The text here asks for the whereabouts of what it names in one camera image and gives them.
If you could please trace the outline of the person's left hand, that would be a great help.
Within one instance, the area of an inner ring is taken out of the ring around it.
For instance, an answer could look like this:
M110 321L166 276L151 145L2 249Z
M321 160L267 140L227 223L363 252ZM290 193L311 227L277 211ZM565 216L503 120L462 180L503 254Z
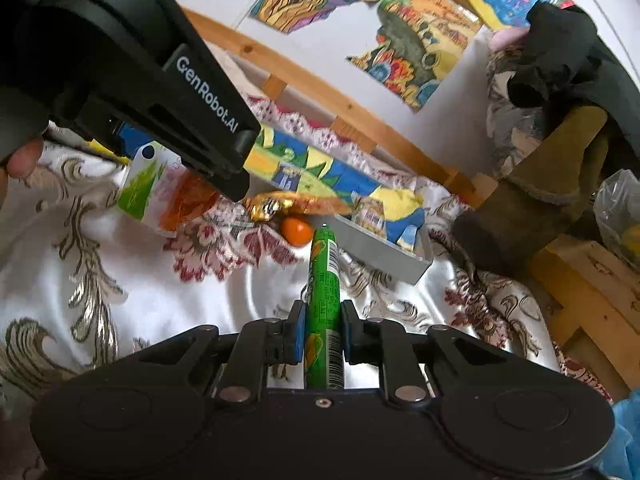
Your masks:
M20 180L29 177L37 166L43 151L43 140L37 136L16 150L0 170L0 206L3 206L8 195L9 180Z

